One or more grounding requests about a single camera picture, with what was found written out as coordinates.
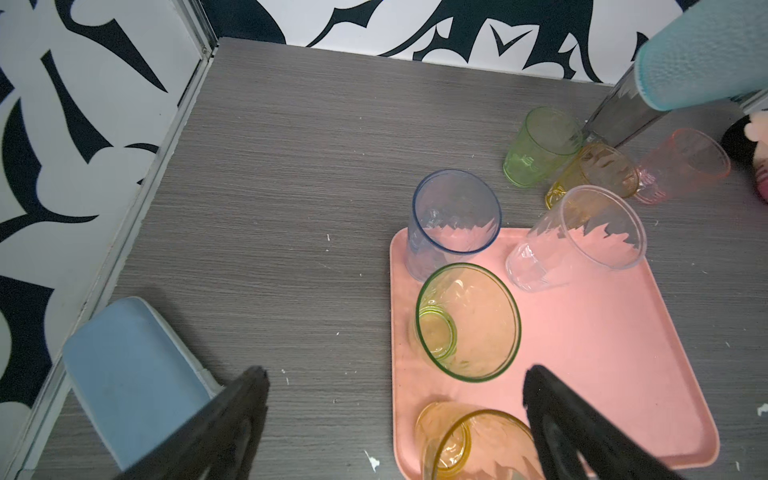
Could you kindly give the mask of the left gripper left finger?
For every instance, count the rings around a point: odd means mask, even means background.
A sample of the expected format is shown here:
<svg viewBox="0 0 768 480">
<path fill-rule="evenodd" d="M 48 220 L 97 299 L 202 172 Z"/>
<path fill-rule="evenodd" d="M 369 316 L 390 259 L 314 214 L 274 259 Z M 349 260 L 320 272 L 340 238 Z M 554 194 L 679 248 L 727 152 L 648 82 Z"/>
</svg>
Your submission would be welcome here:
<svg viewBox="0 0 768 480">
<path fill-rule="evenodd" d="M 247 479 L 268 411 L 269 377 L 251 366 L 120 479 Z"/>
</svg>

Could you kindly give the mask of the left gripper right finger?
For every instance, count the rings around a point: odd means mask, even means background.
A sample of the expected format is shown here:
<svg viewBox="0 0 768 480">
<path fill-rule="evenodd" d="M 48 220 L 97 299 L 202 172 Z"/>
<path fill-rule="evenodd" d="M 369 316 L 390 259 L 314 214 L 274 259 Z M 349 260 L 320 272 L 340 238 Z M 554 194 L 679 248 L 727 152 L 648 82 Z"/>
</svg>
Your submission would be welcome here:
<svg viewBox="0 0 768 480">
<path fill-rule="evenodd" d="M 679 479 L 542 365 L 525 375 L 523 405 L 544 477 Z"/>
</svg>

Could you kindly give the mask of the pink tray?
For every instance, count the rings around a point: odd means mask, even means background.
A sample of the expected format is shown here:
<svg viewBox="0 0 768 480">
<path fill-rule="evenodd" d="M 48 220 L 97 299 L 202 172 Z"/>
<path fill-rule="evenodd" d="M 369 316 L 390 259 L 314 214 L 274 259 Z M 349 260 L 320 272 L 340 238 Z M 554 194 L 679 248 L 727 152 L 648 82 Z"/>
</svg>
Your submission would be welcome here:
<svg viewBox="0 0 768 480">
<path fill-rule="evenodd" d="M 524 376 L 535 364 L 668 467 L 717 459 L 717 427 L 646 262 L 541 292 L 515 290 L 522 317 L 515 359 L 500 377 L 468 383 L 439 370 L 417 341 L 421 286 L 406 269 L 406 246 L 399 231 L 389 247 L 393 449 L 406 478 L 421 475 L 414 426 L 427 404 L 453 400 L 523 418 Z"/>
</svg>

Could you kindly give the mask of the amber tall glass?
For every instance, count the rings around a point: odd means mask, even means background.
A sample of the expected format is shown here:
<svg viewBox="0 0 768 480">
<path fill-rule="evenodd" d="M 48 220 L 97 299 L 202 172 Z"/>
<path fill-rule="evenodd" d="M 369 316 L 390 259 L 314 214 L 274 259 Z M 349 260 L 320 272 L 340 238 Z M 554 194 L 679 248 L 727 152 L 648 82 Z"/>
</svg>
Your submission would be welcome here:
<svg viewBox="0 0 768 480">
<path fill-rule="evenodd" d="M 459 402 L 433 402 L 418 416 L 423 479 L 542 479 L 533 435 L 517 417 Z"/>
</svg>

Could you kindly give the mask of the yellow-green glass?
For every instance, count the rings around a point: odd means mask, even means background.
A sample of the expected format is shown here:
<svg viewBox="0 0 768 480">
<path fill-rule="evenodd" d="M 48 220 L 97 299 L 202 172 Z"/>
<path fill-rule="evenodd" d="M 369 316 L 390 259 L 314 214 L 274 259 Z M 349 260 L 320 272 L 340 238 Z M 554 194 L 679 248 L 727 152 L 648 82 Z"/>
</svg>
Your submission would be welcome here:
<svg viewBox="0 0 768 480">
<path fill-rule="evenodd" d="M 459 262 L 423 283 L 408 327 L 414 353 L 449 377 L 489 382 L 504 374 L 522 343 L 515 298 L 493 272 Z"/>
</svg>

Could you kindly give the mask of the clear tall glass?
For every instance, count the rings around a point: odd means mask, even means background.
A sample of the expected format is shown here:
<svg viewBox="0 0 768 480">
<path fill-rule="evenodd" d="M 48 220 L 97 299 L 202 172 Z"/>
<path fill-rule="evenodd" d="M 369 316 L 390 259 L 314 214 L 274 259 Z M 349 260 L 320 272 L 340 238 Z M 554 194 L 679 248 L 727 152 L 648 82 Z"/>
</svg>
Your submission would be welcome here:
<svg viewBox="0 0 768 480">
<path fill-rule="evenodd" d="M 581 185 L 528 231 L 505 270 L 518 288 L 539 292 L 632 268 L 646 251 L 645 228 L 633 208 L 605 188 Z"/>
</svg>

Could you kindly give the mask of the blue-purple glass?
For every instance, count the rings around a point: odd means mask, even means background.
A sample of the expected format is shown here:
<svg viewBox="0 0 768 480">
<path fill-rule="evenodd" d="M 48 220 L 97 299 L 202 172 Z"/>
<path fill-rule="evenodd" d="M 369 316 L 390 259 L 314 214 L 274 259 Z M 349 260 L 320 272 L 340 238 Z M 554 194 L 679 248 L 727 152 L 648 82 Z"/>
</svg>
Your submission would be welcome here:
<svg viewBox="0 0 768 480">
<path fill-rule="evenodd" d="M 423 282 L 445 265 L 466 262 L 496 240 L 501 223 L 500 202 L 481 178 L 458 169 L 435 171 L 412 196 L 406 268 Z"/>
</svg>

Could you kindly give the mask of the green small glass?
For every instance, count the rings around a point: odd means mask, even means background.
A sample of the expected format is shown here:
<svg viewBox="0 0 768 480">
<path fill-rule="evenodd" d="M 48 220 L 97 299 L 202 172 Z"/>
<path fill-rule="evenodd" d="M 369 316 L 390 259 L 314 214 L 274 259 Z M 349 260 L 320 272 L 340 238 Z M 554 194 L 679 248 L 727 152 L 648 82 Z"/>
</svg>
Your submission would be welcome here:
<svg viewBox="0 0 768 480">
<path fill-rule="evenodd" d="M 528 188 L 571 160 L 584 142 L 582 123 L 556 108 L 532 109 L 511 142 L 503 173 L 513 185 Z"/>
</svg>

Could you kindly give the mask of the pink glass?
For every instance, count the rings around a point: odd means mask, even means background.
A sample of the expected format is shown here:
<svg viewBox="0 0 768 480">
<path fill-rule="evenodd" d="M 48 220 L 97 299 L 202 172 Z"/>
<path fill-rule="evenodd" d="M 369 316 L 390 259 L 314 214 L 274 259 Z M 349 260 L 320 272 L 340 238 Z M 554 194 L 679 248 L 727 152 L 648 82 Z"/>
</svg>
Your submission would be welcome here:
<svg viewBox="0 0 768 480">
<path fill-rule="evenodd" d="M 696 192 L 730 174 L 731 161 L 718 142 L 692 128 L 676 130 L 636 164 L 634 198 L 647 205 Z"/>
</svg>

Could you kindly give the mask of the dark grey glass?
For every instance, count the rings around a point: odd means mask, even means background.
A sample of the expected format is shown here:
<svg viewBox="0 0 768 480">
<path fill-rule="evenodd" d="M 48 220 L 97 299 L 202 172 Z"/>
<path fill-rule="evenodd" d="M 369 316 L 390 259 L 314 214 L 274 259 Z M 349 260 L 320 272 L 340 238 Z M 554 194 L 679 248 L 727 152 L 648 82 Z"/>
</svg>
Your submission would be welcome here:
<svg viewBox="0 0 768 480">
<path fill-rule="evenodd" d="M 631 65 L 586 122 L 584 144 L 619 148 L 665 115 L 642 98 Z"/>
</svg>

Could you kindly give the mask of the teal glass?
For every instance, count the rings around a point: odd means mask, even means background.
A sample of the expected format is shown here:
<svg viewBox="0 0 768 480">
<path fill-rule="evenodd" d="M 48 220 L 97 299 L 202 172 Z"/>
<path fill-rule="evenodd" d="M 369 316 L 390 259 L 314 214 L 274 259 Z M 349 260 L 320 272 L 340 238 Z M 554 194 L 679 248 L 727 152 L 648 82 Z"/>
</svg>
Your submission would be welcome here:
<svg viewBox="0 0 768 480">
<path fill-rule="evenodd" d="M 671 111 L 767 88 L 767 3 L 700 1 L 639 50 L 640 96 Z"/>
</svg>

